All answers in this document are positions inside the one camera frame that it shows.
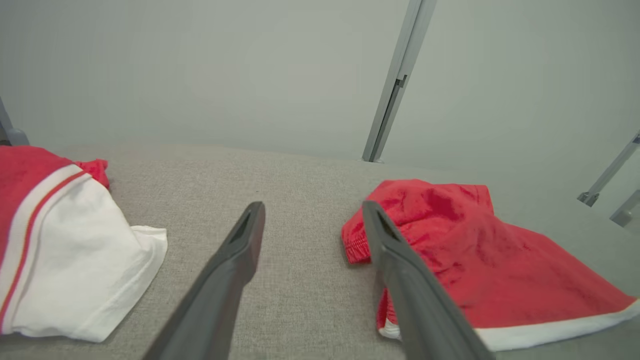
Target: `red stripe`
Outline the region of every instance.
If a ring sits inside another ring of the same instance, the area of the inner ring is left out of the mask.
[[[38,217],[38,213],[40,212],[44,204],[46,204],[47,201],[56,192],[58,192],[58,190],[62,189],[64,186],[66,186],[67,184],[77,179],[78,177],[81,177],[84,174],[85,174],[84,171],[80,171],[77,174],[71,175],[66,180],[58,184],[55,188],[51,189],[51,191],[49,191],[49,193],[47,193],[47,195],[44,198],[42,198],[42,200],[40,200],[40,202],[38,203],[38,206],[36,206],[36,208],[31,213],[31,217],[29,218],[29,223],[27,225],[27,232],[24,235],[24,245],[22,246],[22,255],[20,257],[20,264],[18,265],[18,270],[16,271],[15,276],[13,277],[11,288],[9,289],[9,292],[6,295],[6,298],[4,298],[2,310],[0,310],[0,330],[4,328],[4,316],[6,314],[6,310],[9,308],[9,303],[11,302],[11,298],[13,297],[15,288],[18,286],[18,281],[20,280],[20,275],[22,274],[24,263],[27,261],[27,254],[29,253],[29,243],[31,242],[31,232],[33,231],[33,224],[36,221],[36,217]]]

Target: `red fabric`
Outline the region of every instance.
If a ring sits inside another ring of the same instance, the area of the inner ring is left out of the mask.
[[[71,165],[69,159],[33,146],[0,146],[0,265],[9,239],[13,215],[22,200],[37,184],[59,168]]]
[[[109,162],[102,159],[96,159],[93,161],[75,161],[78,167],[83,169],[85,172],[91,174],[91,176],[96,179],[100,184],[102,184],[107,190],[109,189],[109,179],[107,178],[107,167],[109,167]]]
[[[367,200],[382,206],[475,328],[613,313],[635,301],[546,236],[498,219],[486,186],[384,181]],[[342,240],[350,263],[369,261],[362,209]],[[378,328],[387,318],[397,324],[385,289]]]

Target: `gray metal bar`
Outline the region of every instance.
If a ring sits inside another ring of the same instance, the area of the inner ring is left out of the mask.
[[[598,180],[589,188],[589,191],[581,193],[578,196],[578,200],[584,202],[588,206],[592,206],[595,202],[596,196],[604,189],[604,186],[611,181],[616,173],[622,168],[622,166],[629,160],[634,151],[636,151],[638,144],[640,143],[640,131],[636,132],[634,137],[629,141],[627,146],[616,157],[616,159],[607,167],[606,170],[600,175]]]
[[[403,57],[403,62],[400,66],[398,74],[398,79],[404,79],[403,85],[400,86],[400,88],[397,90],[397,94],[396,97],[393,98],[393,102],[390,102],[388,115],[383,122],[384,126],[380,129],[380,133],[377,139],[378,146],[376,146],[375,148],[375,152],[372,155],[373,160],[371,161],[380,159],[382,150],[385,148],[387,138],[389,137],[389,133],[391,132],[391,125],[393,124],[394,119],[396,118],[396,113],[400,108],[400,102],[402,101],[407,83],[411,78],[413,66],[418,59],[418,54],[420,53],[420,49],[424,41],[424,36],[426,35],[427,29],[429,28],[429,23],[431,22],[431,17],[433,15],[433,11],[435,10],[435,6],[436,0],[422,0],[420,4],[418,16],[416,16],[413,30],[411,32],[411,36],[406,47],[406,52]]]
[[[391,115],[391,113],[392,113],[392,111],[394,109],[394,104],[396,103],[398,91],[400,91],[400,89],[402,89],[405,79],[406,79],[406,75],[404,76],[404,79],[402,80],[402,82],[400,80],[396,80],[396,84],[394,85],[394,89],[393,89],[393,91],[391,91],[391,98],[389,99],[389,103],[387,104],[387,110],[385,111],[385,115],[382,118],[382,125],[380,126],[381,131],[378,132],[378,135],[376,137],[376,141],[375,141],[375,143],[373,145],[373,151],[371,153],[371,157],[368,159],[368,161],[376,161],[380,157],[380,156],[378,156],[378,158],[376,158],[375,154],[379,154],[379,153],[382,152],[382,150],[378,150],[378,149],[380,149],[380,143],[382,142],[382,136],[383,136],[383,133],[384,133],[384,131],[382,131],[382,130],[387,128],[389,116]]]
[[[387,113],[389,100],[391,99],[396,85],[396,80],[404,79],[404,75],[400,76],[400,70],[403,65],[403,59],[406,54],[407,46],[409,44],[419,10],[423,3],[428,2],[435,3],[435,0],[410,0],[409,6],[407,6],[404,21],[400,28],[400,34],[398,35],[396,49],[394,50],[394,55],[391,58],[391,64],[389,65],[389,72],[387,73],[385,86],[382,88],[382,94],[380,95],[380,101],[378,102],[378,109],[373,117],[369,137],[362,154],[362,159],[365,161],[374,161],[374,146],[376,145],[376,140],[379,138],[379,134],[381,133],[381,128],[383,126],[385,114]]]

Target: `textured gray cloth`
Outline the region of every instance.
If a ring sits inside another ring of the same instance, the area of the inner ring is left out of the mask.
[[[593,270],[640,295],[640,241],[574,199],[510,179],[452,174],[216,146],[76,147],[73,160],[109,161],[111,193],[132,225],[168,229],[169,247],[147,292],[101,344],[0,338],[3,359],[139,359],[251,201],[267,221],[257,273],[244,289],[232,359],[402,359],[376,331],[380,284],[349,265],[342,225],[385,179],[486,184],[506,222],[554,239]],[[637,359],[640,319],[569,341],[501,352],[499,359]]]

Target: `clothing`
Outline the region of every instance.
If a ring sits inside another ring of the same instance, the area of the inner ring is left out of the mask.
[[[367,200],[382,206],[491,350],[572,338],[640,313],[637,299],[551,239],[498,219],[485,186],[384,181]],[[369,261],[362,210],[342,240],[350,263]],[[382,335],[401,337],[386,289],[377,320]]]
[[[38,147],[0,147],[0,163],[2,333],[105,340],[155,277],[166,229],[129,227],[104,160],[102,184]]]
[[[109,179],[107,178],[107,167],[109,162],[102,159],[96,159],[93,161],[74,161],[79,168],[83,169],[87,174],[91,175],[94,180],[102,184],[107,190],[109,190]]]

